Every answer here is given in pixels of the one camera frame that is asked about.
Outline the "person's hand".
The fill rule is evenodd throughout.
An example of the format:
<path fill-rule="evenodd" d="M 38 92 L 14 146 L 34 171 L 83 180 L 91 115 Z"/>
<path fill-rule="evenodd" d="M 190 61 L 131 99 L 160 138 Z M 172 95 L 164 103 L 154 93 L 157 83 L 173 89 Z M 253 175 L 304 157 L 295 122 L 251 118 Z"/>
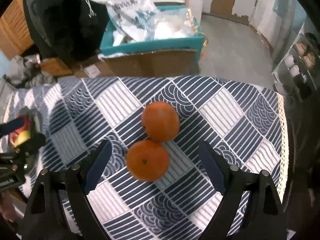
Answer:
<path fill-rule="evenodd" d="M 15 211 L 12 198 L 8 192 L 1 193 L 0 213 L 5 220 L 14 222 L 17 219 L 17 213 Z"/>

